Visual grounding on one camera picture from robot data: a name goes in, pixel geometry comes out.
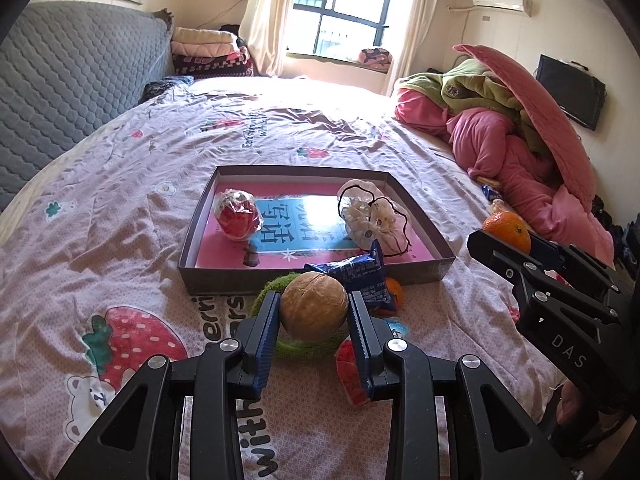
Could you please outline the orange tangerine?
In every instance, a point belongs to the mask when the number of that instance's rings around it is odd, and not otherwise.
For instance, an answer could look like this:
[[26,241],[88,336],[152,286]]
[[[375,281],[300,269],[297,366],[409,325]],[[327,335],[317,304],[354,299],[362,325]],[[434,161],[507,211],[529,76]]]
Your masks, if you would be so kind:
[[514,212],[503,210],[491,214],[483,222],[482,229],[524,254],[529,254],[532,249],[529,229]]

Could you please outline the red ball toy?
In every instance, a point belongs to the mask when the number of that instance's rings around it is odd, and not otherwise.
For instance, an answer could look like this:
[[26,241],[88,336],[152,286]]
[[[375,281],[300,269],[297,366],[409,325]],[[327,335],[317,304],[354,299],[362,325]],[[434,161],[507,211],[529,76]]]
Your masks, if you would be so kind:
[[369,402],[367,393],[360,385],[358,367],[352,341],[345,339],[335,352],[335,368],[347,400],[355,408]]

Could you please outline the brown walnut ball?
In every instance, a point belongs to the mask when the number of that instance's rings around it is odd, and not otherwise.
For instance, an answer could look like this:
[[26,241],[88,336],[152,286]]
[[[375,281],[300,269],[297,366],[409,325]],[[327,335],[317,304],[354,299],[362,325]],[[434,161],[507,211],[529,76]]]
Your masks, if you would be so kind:
[[347,292],[339,281],[309,271],[285,287],[280,299],[280,320],[294,340],[318,344],[342,326],[347,305]]

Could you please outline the pink strawberry print bedsheet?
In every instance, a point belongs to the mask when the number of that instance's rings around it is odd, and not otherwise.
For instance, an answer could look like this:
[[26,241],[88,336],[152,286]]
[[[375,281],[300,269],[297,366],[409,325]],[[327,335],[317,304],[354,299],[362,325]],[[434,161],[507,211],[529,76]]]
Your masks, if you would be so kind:
[[181,246],[220,165],[385,171],[454,252],[399,313],[432,356],[479,356],[533,418],[562,375],[515,329],[509,284],[473,260],[485,197],[389,99],[308,79],[202,80],[137,106],[38,176],[1,220],[1,430],[27,471],[56,476],[122,384],[155,353],[196,356],[250,296],[191,296]]

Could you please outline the green blanket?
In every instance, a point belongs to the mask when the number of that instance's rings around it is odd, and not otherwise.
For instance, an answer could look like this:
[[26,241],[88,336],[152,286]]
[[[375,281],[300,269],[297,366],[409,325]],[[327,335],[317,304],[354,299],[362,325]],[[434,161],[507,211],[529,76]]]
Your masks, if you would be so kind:
[[467,58],[447,73],[417,73],[396,82],[396,90],[411,90],[427,98],[450,116],[484,107],[514,120],[529,149],[548,156],[550,150],[528,117],[524,105],[503,82],[475,58]]

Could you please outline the blue snack packet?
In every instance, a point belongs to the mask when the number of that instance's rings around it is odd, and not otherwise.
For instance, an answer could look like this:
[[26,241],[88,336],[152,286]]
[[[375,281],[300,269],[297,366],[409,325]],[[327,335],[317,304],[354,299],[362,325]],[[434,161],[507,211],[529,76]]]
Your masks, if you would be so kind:
[[371,312],[377,308],[395,309],[386,289],[384,258],[377,240],[372,242],[366,254],[322,264],[306,263],[303,270],[329,275],[340,282],[346,292],[360,292]]

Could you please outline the dark shallow cardboard box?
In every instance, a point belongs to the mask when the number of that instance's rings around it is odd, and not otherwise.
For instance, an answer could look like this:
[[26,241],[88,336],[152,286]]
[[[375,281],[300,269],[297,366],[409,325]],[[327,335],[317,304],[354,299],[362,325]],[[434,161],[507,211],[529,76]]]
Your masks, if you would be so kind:
[[[387,172],[313,166],[219,166],[194,210],[178,269],[186,291],[198,295],[256,294],[267,282],[304,266],[359,254],[337,212],[338,191],[359,179],[376,185],[405,209],[409,248],[384,260],[385,273],[403,285],[439,281],[454,252],[413,196]],[[240,190],[255,197],[264,223],[247,240],[224,235],[214,199]]]

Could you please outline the red apple in plastic wrap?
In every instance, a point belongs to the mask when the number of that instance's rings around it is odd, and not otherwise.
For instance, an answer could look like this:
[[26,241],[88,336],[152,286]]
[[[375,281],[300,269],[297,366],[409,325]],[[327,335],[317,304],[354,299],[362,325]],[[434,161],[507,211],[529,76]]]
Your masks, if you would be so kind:
[[248,240],[264,222],[254,195],[235,188],[217,193],[212,211],[224,235],[234,242]]

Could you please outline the pink bag on windowsill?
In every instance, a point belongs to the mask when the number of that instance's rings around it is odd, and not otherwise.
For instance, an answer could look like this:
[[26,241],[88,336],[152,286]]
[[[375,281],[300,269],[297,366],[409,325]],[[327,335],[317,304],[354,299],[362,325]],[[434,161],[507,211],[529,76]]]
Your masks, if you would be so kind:
[[392,62],[390,51],[383,48],[362,49],[357,58],[358,64],[383,73],[388,72]]

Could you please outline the right cream curtain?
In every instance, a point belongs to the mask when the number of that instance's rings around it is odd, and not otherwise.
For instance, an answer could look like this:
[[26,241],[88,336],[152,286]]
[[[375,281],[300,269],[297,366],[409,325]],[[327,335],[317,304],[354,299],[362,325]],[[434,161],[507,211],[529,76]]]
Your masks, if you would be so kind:
[[398,0],[397,26],[392,42],[392,65],[387,72],[384,93],[394,93],[396,81],[409,75],[422,42],[431,27],[437,0]]

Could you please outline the cream curtain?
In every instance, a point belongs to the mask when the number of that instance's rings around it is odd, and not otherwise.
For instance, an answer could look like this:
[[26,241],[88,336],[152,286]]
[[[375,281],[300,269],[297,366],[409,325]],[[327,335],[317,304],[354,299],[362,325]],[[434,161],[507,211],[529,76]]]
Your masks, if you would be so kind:
[[285,32],[294,0],[247,0],[239,35],[258,73],[277,77],[286,59]]
[[398,0],[397,26],[392,42],[392,65],[387,72],[384,93],[394,93],[396,81],[409,75],[422,42],[431,27],[437,0]]

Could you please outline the grey quilted headboard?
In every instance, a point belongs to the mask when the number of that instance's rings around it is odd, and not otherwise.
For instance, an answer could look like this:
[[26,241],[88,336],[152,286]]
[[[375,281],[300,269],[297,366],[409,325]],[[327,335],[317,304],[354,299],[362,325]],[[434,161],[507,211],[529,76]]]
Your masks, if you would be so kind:
[[1,203],[172,71],[174,18],[96,2],[23,10],[1,44]]

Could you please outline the left cream curtain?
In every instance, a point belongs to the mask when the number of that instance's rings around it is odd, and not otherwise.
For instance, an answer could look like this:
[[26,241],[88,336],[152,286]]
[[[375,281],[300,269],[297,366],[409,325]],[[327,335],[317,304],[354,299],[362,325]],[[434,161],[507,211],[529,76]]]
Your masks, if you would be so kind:
[[294,0],[247,0],[239,35],[258,73],[277,77],[286,59],[285,32]]

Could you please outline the folded blankets stack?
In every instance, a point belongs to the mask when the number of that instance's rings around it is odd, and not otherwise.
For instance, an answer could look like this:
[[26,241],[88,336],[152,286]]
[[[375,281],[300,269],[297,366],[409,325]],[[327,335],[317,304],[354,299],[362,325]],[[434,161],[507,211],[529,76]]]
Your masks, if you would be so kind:
[[256,75],[246,43],[232,30],[176,27],[170,50],[177,76],[206,79]]

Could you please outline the window with dark frame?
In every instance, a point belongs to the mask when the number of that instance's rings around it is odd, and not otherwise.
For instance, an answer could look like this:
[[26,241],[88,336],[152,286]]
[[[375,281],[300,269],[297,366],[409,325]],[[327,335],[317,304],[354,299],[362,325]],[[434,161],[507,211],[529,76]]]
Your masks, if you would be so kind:
[[355,61],[383,43],[392,0],[293,0],[286,50],[293,54]]

